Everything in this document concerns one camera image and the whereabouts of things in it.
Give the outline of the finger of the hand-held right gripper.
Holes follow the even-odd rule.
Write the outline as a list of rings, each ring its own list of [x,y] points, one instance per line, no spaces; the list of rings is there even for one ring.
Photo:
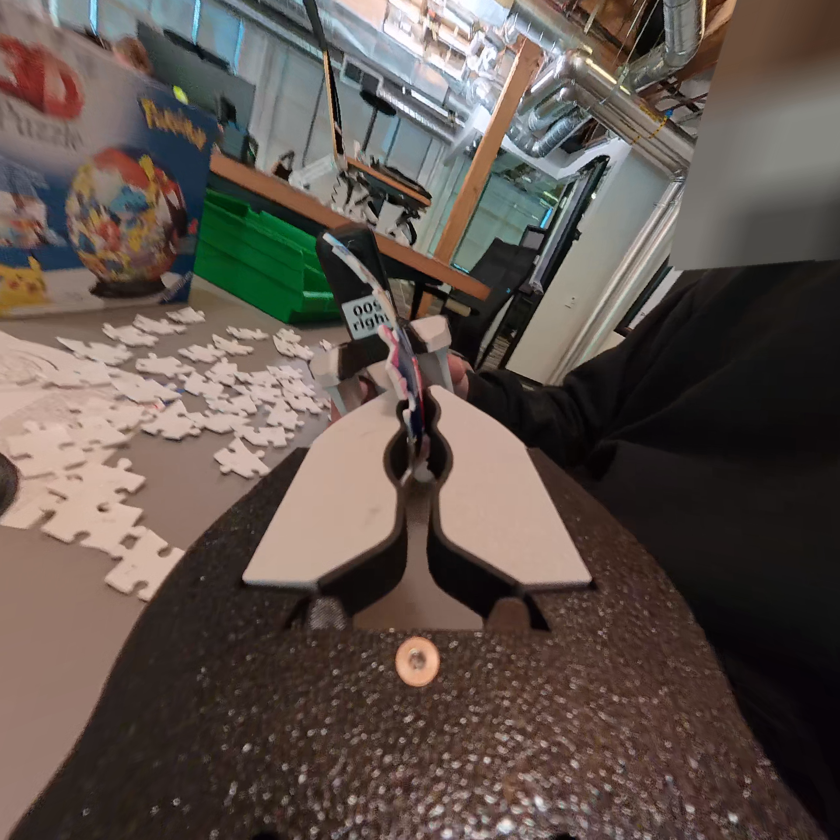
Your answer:
[[[410,322],[410,347],[416,360],[421,382],[438,385],[455,393],[449,362],[457,359],[450,350],[451,335],[444,315]]]
[[[389,391],[383,344],[337,345],[313,358],[309,367],[313,379],[328,394],[330,401],[342,408],[342,383],[356,375],[367,375],[374,380],[379,395]]]

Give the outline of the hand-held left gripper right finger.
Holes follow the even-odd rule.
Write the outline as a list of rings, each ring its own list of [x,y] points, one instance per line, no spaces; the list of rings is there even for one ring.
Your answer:
[[[427,390],[427,567],[484,623],[546,623],[536,596],[588,588],[576,548],[524,443],[440,385]]]

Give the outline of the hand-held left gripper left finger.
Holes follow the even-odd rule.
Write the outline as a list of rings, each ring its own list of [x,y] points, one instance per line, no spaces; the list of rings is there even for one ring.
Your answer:
[[[380,601],[406,570],[406,467],[395,395],[379,395],[328,427],[303,458],[242,582],[332,598],[349,616]]]

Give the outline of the colourful curved puzzle ball section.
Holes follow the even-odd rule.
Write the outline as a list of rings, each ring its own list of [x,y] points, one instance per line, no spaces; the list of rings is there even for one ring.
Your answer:
[[[430,483],[435,476],[428,466],[431,444],[425,425],[423,384],[406,325],[375,274],[334,233],[321,234],[318,247],[321,261],[327,259],[331,266],[341,266],[332,269],[328,279],[339,282],[338,299],[351,339],[368,339],[375,334],[385,344],[385,373],[398,401],[406,403],[402,410],[409,450],[406,475]]]

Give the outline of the pile of white puzzle pieces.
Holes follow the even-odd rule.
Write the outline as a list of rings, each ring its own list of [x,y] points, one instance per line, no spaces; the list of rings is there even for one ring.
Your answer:
[[[99,417],[2,429],[20,475],[2,557],[13,529],[33,529],[104,554],[106,585],[149,601],[214,520],[319,432],[328,404],[309,363],[321,353],[286,327],[210,329],[191,308],[101,332],[47,346],[101,356],[152,385],[163,407],[124,431]]]

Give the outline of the person's right forearm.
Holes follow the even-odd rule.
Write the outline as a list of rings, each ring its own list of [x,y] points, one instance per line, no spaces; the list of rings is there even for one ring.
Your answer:
[[[529,390],[468,372],[466,400],[563,467],[619,444],[699,459],[838,459],[838,261],[689,270],[616,347]]]

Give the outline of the blue puzzle box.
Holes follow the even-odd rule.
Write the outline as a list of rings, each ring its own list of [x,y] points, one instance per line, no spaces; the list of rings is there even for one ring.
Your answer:
[[[217,124],[146,60],[2,4],[2,320],[188,298]]]

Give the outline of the person's right hand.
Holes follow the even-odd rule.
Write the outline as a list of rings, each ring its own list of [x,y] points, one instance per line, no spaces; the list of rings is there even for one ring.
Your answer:
[[[468,374],[474,373],[473,367],[462,356],[452,352],[448,353],[447,363],[453,393],[466,400],[469,392]],[[331,401],[329,425],[338,422],[348,412],[379,395],[376,382],[364,374],[357,374],[350,381],[342,383],[342,388],[343,408]]]

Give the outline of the wooden workbench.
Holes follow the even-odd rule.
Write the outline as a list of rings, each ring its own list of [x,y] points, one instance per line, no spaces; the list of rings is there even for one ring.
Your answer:
[[[312,194],[299,190],[259,169],[236,162],[221,152],[213,152],[211,172],[249,194],[260,196],[269,203],[282,207],[294,217],[305,219],[304,225],[310,228],[317,230],[334,228],[349,222],[347,217],[321,204]],[[384,257],[437,282],[458,289],[475,299],[486,300],[489,296],[490,289],[478,279],[446,265],[439,259],[425,256],[409,246],[401,245],[387,235],[374,233],[374,236]]]

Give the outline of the black and white machine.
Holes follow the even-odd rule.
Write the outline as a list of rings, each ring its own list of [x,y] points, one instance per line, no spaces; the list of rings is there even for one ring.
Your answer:
[[[335,213],[410,247],[416,245],[417,223],[432,203],[427,190],[395,170],[349,156],[338,161],[328,154],[292,171],[287,181]]]

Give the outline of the green plastic bin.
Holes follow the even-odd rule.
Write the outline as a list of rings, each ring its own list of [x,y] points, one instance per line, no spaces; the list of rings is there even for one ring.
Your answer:
[[[337,321],[315,245],[299,228],[208,188],[194,273],[286,324]]]

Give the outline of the black hooded sweatshirt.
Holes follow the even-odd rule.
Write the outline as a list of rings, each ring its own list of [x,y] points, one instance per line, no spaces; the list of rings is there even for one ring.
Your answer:
[[[684,597],[784,782],[838,838],[838,449],[609,445],[566,469]]]

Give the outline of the white instruction sheet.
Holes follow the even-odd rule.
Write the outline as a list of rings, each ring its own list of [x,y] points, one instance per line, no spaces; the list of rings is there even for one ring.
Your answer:
[[[2,332],[2,429],[29,420],[72,425],[99,417],[119,431],[131,430],[162,407],[152,385],[101,356],[90,359]]]

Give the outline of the black pedestal stool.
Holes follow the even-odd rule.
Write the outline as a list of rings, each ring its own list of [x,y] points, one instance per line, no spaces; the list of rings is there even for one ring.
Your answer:
[[[364,139],[360,146],[360,152],[358,153],[357,161],[366,165],[370,165],[372,158],[368,154],[368,151],[376,121],[380,115],[383,115],[388,119],[394,118],[396,116],[396,109],[389,101],[383,99],[374,90],[363,88],[360,91],[360,96],[362,100],[371,108],[371,116],[366,127]]]

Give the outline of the wooden post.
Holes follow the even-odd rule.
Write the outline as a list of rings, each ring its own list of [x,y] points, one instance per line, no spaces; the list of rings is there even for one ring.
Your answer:
[[[490,115],[476,154],[465,174],[465,179],[455,196],[434,252],[436,261],[444,265],[449,275],[453,277],[459,273],[450,266],[452,257],[476,210],[490,175],[492,164],[518,109],[520,99],[542,62],[543,52],[536,43],[520,36],[517,47],[516,59]]]

